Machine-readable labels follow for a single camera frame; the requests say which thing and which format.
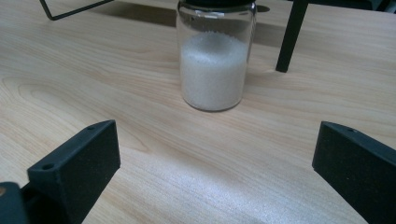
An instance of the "salt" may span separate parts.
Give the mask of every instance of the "salt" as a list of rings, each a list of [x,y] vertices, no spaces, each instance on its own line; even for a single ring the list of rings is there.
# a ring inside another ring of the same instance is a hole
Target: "salt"
[[[191,106],[220,111],[239,103],[245,83],[248,45],[229,35],[205,32],[180,48],[184,100]]]

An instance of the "glass jar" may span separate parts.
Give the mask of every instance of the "glass jar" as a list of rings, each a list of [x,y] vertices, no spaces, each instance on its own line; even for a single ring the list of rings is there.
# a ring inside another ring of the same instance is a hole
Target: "glass jar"
[[[189,105],[222,111],[241,101],[256,11],[254,0],[179,1],[181,90]]]

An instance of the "salt shaker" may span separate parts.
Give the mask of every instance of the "salt shaker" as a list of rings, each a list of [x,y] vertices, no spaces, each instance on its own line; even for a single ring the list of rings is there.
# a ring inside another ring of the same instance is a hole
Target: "salt shaker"
[[[177,43],[184,100],[222,111],[242,99],[254,33],[253,0],[180,0]]]

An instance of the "jar lid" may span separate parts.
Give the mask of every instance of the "jar lid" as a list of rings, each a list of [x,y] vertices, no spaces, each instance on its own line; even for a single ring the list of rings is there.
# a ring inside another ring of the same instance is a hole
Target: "jar lid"
[[[256,0],[180,0],[196,7],[238,7]]]

